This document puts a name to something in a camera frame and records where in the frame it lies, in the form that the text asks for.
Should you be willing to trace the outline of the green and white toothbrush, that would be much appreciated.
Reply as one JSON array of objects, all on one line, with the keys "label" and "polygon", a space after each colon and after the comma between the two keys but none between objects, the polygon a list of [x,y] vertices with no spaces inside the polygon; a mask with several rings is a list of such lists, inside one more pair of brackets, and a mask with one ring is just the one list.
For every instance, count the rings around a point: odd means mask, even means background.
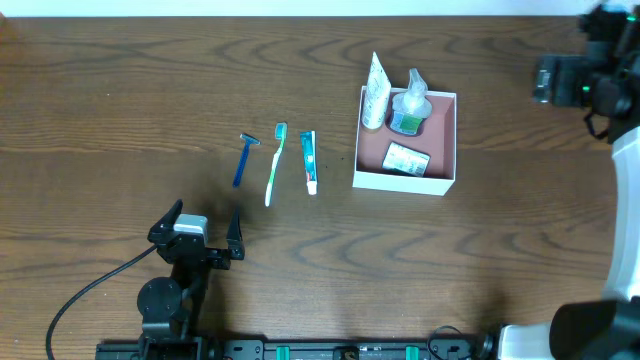
[{"label": "green and white toothbrush", "polygon": [[277,167],[285,147],[287,134],[288,134],[288,124],[286,122],[277,123],[275,128],[275,138],[279,141],[279,147],[273,155],[270,176],[266,186],[265,198],[264,198],[264,204],[266,207],[269,207],[271,205]]}]

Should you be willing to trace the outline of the teal toothpaste tube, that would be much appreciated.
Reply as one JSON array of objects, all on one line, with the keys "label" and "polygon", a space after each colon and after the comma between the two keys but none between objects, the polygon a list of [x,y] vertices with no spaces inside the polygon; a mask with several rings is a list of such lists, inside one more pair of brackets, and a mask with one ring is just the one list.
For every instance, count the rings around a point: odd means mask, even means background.
[{"label": "teal toothpaste tube", "polygon": [[316,166],[316,132],[301,132],[300,141],[303,151],[307,191],[309,195],[314,196],[318,191]]}]

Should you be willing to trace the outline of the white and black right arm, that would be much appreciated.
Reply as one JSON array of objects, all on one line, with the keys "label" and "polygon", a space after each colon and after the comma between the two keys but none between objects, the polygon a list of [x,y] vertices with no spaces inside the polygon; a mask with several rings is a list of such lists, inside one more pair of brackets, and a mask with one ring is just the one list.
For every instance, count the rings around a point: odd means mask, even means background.
[{"label": "white and black right arm", "polygon": [[589,134],[612,147],[617,210],[612,260],[598,301],[565,304],[547,323],[507,325],[477,359],[639,356],[639,10],[598,3],[580,16],[583,55],[544,55],[533,98],[583,108]]}]

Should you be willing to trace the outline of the white cream tube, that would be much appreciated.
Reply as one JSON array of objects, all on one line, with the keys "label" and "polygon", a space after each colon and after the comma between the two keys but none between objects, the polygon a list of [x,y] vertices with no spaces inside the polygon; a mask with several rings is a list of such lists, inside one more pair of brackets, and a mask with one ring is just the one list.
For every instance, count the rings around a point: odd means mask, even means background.
[{"label": "white cream tube", "polygon": [[391,82],[380,63],[376,52],[372,54],[366,92],[363,101],[361,122],[370,130],[379,129],[385,122]]}]

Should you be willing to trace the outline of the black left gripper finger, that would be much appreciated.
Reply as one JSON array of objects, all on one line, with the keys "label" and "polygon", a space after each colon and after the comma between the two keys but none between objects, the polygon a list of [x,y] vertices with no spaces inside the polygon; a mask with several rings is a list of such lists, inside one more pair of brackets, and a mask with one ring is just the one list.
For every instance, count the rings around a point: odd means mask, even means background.
[{"label": "black left gripper finger", "polygon": [[240,227],[240,216],[237,209],[234,210],[231,222],[228,227],[226,241],[230,250],[243,249],[243,237]]},{"label": "black left gripper finger", "polygon": [[174,224],[182,213],[183,201],[178,199],[171,208],[150,228],[150,236],[166,236],[173,231]]}]

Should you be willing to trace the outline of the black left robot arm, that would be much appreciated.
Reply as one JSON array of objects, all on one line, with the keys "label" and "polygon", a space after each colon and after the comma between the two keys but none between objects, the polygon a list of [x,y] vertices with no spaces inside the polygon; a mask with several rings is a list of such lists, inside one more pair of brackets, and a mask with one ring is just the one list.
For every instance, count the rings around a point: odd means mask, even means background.
[{"label": "black left robot arm", "polygon": [[156,277],[139,291],[142,335],[135,359],[216,359],[218,343],[197,334],[209,274],[228,270],[233,260],[245,257],[238,212],[234,212],[225,248],[208,246],[208,220],[182,212],[178,200],[149,230],[148,241],[172,266],[168,277]]}]

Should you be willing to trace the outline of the clear pump bottle dark liquid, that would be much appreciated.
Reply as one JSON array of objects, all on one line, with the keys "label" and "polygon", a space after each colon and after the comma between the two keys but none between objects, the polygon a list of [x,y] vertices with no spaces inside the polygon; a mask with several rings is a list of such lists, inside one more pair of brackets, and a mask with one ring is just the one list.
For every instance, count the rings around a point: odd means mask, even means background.
[{"label": "clear pump bottle dark liquid", "polygon": [[417,68],[409,70],[407,90],[392,99],[392,131],[415,136],[421,124],[431,115],[433,106],[427,99],[428,86]]}]

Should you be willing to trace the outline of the blue disposable razor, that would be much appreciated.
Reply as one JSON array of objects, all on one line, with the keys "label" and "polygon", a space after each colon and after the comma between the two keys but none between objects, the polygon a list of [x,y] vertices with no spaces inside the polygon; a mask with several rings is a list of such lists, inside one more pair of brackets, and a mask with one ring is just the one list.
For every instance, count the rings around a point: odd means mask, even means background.
[{"label": "blue disposable razor", "polygon": [[244,148],[243,151],[241,153],[239,162],[238,162],[238,166],[235,172],[235,176],[233,179],[233,183],[232,186],[234,188],[238,188],[241,184],[241,180],[242,180],[242,176],[244,173],[244,169],[249,157],[249,153],[250,153],[250,149],[252,146],[258,146],[261,144],[261,141],[247,133],[241,133],[240,134],[240,139],[244,141]]}]

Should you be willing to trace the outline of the white green soap packet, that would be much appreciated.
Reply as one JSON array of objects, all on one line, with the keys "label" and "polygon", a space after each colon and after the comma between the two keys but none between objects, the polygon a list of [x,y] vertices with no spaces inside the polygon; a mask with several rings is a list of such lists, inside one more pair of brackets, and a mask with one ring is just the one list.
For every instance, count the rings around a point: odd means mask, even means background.
[{"label": "white green soap packet", "polygon": [[423,177],[429,162],[428,154],[392,142],[383,159],[382,168],[414,177]]}]

